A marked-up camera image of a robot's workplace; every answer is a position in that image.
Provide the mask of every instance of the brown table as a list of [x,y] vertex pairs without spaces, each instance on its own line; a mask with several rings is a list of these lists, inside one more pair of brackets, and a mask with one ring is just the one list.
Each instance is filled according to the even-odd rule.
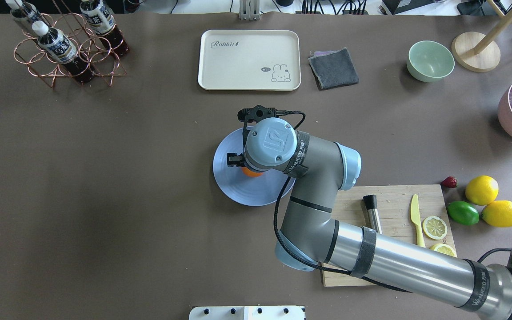
[[[12,58],[21,39],[0,16],[0,319],[187,319],[193,306],[300,304],[308,319],[477,319],[408,293],[324,288],[319,272],[274,257],[273,206],[228,199],[213,153],[256,104],[307,113],[301,129],[358,150],[360,186],[436,184],[481,174],[512,200],[512,138],[496,117],[512,83],[512,26],[500,65],[459,65],[444,81],[412,78],[410,45],[449,44],[498,21],[467,16],[236,14],[118,16],[132,47],[112,88],[93,80],[55,89]],[[299,35],[293,92],[208,92],[197,84],[205,30],[287,29]],[[360,82],[319,91],[307,62],[347,47]],[[283,212],[287,202],[283,202]],[[459,257],[512,245],[512,228],[452,223]],[[505,264],[498,253],[486,263]]]

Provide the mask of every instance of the rectangular tray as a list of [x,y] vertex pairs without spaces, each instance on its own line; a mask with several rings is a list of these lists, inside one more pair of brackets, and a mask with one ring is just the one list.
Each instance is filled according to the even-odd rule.
[[289,30],[207,30],[197,81],[205,90],[295,90],[299,38]]
[[[448,227],[445,238],[441,240],[433,240],[424,235],[426,247],[432,247],[437,243],[446,243],[454,249],[456,248],[453,242],[452,229],[449,225],[448,213],[445,209],[444,196],[439,184],[353,187],[348,191],[339,191],[331,217],[353,225],[367,225],[364,218],[366,209],[362,204],[362,197],[371,194],[376,195],[380,227],[384,235],[416,244],[416,229],[410,221],[410,201],[412,196],[417,194],[421,221],[429,216],[438,216],[445,221]],[[323,286],[373,285],[359,278],[323,271],[321,272],[321,280]]]

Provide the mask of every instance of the blue plate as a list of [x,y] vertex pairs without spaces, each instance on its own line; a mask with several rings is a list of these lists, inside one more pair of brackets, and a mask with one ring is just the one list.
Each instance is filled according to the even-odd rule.
[[[278,194],[286,182],[287,176],[278,170],[268,170],[261,176],[250,178],[240,167],[226,166],[226,153],[242,150],[242,128],[234,130],[222,140],[213,159],[213,175],[219,188],[230,199],[244,205],[258,207],[276,202]],[[285,196],[293,187],[295,179],[290,180]]]

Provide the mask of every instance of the yellow knife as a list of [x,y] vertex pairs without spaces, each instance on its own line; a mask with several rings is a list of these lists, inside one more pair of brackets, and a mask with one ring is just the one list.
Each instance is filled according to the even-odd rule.
[[420,223],[420,208],[418,207],[418,195],[412,196],[412,202],[410,203],[410,220],[416,225],[416,239],[418,245],[425,248],[426,243],[424,242],[424,233],[422,233],[422,225]]

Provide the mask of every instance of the soda bottle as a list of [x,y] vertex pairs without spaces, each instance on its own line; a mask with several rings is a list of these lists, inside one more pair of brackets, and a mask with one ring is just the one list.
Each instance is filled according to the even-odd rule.
[[78,49],[63,31],[49,27],[42,21],[33,24],[33,31],[38,36],[37,43],[48,52],[53,60],[62,64],[79,83],[87,83],[94,77],[94,67],[80,58]]
[[35,21],[42,21],[47,24],[34,5],[23,2],[22,0],[6,0],[6,2],[9,8],[11,8],[13,20],[15,20],[25,33],[31,34],[31,26]]
[[130,51],[130,47],[118,26],[114,22],[114,17],[108,7],[104,5],[102,0],[82,0],[80,3],[80,11],[86,17],[88,24],[94,30],[96,35],[100,36],[102,44],[108,48],[108,43],[102,39],[105,38],[110,42],[112,51],[118,56],[123,56]]

